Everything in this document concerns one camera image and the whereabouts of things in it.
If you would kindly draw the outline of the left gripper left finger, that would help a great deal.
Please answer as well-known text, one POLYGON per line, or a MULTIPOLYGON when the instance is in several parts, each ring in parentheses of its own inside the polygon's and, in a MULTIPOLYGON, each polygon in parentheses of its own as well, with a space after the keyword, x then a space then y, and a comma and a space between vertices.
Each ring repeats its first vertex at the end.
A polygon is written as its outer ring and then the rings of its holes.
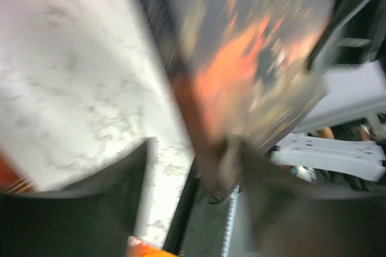
POLYGON ((59 191, 1 193, 1 256, 126 256, 149 150, 59 191))

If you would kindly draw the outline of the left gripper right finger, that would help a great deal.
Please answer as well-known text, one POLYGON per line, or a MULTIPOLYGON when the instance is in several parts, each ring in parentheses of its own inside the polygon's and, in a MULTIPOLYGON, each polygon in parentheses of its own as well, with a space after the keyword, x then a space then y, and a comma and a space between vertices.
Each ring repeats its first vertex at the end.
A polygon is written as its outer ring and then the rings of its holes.
POLYGON ((242 188, 230 256, 385 255, 385 192, 307 182, 238 137, 217 154, 225 183, 242 188))

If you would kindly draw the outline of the A Tale of Two Cities book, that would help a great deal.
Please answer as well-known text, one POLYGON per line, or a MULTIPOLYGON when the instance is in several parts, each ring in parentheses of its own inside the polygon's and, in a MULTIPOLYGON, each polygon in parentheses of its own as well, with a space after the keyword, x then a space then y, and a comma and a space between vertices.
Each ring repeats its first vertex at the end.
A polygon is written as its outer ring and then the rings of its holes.
POLYGON ((311 96, 306 59, 335 0, 206 0, 196 81, 210 141, 272 142, 311 96))

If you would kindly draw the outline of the Roald Dahl Charlie book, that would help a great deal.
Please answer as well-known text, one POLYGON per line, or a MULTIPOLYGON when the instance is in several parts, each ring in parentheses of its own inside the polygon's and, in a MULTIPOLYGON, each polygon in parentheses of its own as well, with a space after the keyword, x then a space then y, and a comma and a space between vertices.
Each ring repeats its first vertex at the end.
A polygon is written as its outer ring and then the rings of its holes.
POLYGON ((130 236, 127 257, 175 257, 175 255, 130 236))

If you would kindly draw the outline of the dark orange Edward Bulane book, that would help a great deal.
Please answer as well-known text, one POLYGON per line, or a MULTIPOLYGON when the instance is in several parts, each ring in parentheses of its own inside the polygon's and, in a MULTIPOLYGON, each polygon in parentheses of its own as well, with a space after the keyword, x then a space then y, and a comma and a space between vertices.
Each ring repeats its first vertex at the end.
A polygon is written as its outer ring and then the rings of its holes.
POLYGON ((1 193, 35 193, 34 184, 24 177, 1 148, 1 193))

